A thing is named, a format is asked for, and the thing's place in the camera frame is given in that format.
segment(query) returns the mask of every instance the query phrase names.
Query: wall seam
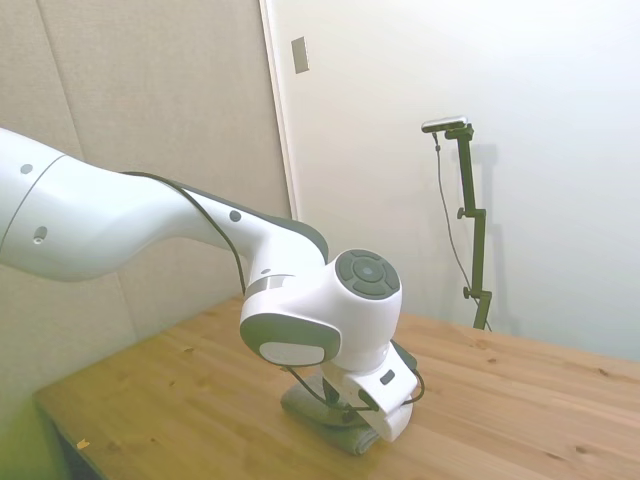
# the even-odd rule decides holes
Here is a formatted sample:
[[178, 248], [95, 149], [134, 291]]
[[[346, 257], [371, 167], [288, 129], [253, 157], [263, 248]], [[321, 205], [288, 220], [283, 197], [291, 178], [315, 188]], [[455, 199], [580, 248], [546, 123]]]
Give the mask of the wall seam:
[[[45, 15], [42, 9], [41, 0], [35, 0], [36, 7], [38, 9], [38, 14], [40, 15], [40, 21], [42, 22], [42, 27], [44, 29], [44, 35], [47, 39], [47, 45], [49, 46], [49, 52], [51, 52], [51, 58], [53, 59], [53, 64], [56, 69], [56, 74], [58, 76], [58, 81], [60, 82], [60, 88], [62, 89], [62, 96], [64, 98], [65, 104], [67, 105], [67, 110], [69, 112], [69, 118], [71, 119], [71, 125], [73, 126], [73, 131], [76, 136], [76, 142], [78, 147], [80, 148], [80, 155], [82, 155], [82, 160], [86, 161], [86, 156], [84, 153], [84, 147], [82, 146], [82, 141], [80, 140], [80, 134], [78, 133], [78, 126], [76, 118], [73, 114], [73, 109], [71, 108], [71, 103], [69, 102], [69, 95], [67, 94], [67, 86], [65, 84], [64, 78], [62, 76], [62, 71], [60, 69], [60, 64], [58, 61], [58, 56], [56, 55], [55, 50], [53, 49], [53, 43], [51, 42], [51, 31], [49, 30], [49, 26], [45, 20]], [[131, 310], [131, 305], [127, 299], [127, 295], [124, 293], [124, 288], [122, 288], [122, 280], [120, 278], [120, 273], [115, 272], [116, 282], [118, 286], [118, 293], [120, 298], [125, 306], [127, 311], [127, 315], [129, 317], [129, 323], [131, 324], [131, 329], [133, 331], [133, 335], [137, 340], [140, 340], [140, 332], [136, 326], [135, 321], [133, 320], [133, 312]]]

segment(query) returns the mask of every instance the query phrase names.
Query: door frame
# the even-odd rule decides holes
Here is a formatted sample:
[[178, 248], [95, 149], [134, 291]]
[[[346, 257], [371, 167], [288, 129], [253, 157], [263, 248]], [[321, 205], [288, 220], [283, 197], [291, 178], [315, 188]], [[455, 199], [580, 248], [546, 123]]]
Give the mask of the door frame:
[[276, 45], [273, 41], [273, 31], [275, 25], [272, 19], [273, 0], [260, 0], [260, 13], [262, 15], [262, 30], [264, 32], [264, 43], [267, 50], [269, 62], [269, 74], [271, 77], [271, 89], [273, 91], [273, 103], [276, 110], [276, 120], [278, 123], [278, 134], [280, 136], [280, 149], [282, 150], [282, 163], [284, 166], [284, 176], [287, 182], [287, 192], [289, 194], [289, 206], [291, 208], [291, 218], [300, 220], [300, 205], [296, 195], [296, 182], [294, 175], [294, 158], [291, 146], [287, 137], [287, 122], [282, 105], [282, 92], [278, 81], [278, 62], [276, 56]]

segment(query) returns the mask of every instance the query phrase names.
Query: beige wall panel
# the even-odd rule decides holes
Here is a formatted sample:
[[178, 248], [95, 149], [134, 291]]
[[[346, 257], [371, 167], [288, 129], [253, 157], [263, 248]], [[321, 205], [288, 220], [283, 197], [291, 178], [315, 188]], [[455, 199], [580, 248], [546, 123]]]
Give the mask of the beige wall panel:
[[[257, 1], [40, 3], [89, 163], [289, 215]], [[140, 336], [239, 291], [230, 253], [185, 240], [119, 275]]]
[[[33, 1], [0, 0], [0, 127], [81, 156]], [[135, 340], [110, 275], [63, 284], [0, 267], [0, 478], [66, 478], [31, 394]]]

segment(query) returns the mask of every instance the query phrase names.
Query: gray joint cover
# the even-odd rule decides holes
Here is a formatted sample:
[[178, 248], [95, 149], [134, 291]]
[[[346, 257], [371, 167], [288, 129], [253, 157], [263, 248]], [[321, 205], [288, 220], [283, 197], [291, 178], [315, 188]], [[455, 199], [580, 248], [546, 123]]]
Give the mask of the gray joint cover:
[[324, 350], [322, 362], [338, 355], [341, 341], [340, 332], [334, 327], [280, 313], [258, 313], [246, 318], [240, 324], [240, 336], [244, 343], [261, 357], [260, 346], [268, 342], [320, 347]]
[[395, 268], [368, 250], [348, 250], [340, 255], [336, 275], [347, 290], [370, 300], [383, 300], [400, 290]]

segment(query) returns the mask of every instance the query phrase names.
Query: button pad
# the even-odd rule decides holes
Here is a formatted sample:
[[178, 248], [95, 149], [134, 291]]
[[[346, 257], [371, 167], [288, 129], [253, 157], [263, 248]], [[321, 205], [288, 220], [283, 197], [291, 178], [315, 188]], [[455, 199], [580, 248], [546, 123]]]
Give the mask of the button pad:
[[383, 300], [400, 290], [396, 270], [384, 258], [367, 250], [348, 250], [336, 259], [336, 275], [355, 295]]

